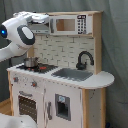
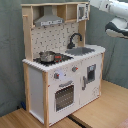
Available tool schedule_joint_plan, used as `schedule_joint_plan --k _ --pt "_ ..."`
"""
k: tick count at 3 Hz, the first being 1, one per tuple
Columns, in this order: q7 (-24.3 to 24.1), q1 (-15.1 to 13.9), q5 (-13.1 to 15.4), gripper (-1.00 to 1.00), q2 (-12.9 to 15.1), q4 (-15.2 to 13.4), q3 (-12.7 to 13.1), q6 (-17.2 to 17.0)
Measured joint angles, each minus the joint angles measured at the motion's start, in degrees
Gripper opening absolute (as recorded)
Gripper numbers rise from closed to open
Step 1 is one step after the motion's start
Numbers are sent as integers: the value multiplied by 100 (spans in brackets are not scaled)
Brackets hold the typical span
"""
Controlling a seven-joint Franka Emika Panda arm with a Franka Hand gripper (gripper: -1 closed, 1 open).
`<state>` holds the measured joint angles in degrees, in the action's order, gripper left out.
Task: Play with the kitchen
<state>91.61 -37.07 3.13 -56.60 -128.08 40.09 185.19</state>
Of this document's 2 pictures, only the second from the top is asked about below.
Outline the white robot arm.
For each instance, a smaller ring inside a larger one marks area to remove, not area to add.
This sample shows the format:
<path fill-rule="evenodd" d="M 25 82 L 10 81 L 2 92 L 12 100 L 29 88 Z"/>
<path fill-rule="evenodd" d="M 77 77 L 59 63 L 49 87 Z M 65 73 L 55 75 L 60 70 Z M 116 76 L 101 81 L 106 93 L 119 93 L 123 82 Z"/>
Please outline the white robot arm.
<path fill-rule="evenodd" d="M 99 10 L 115 16 L 105 26 L 105 32 L 109 36 L 128 39 L 128 3 L 118 0 L 89 0 L 89 2 Z"/>

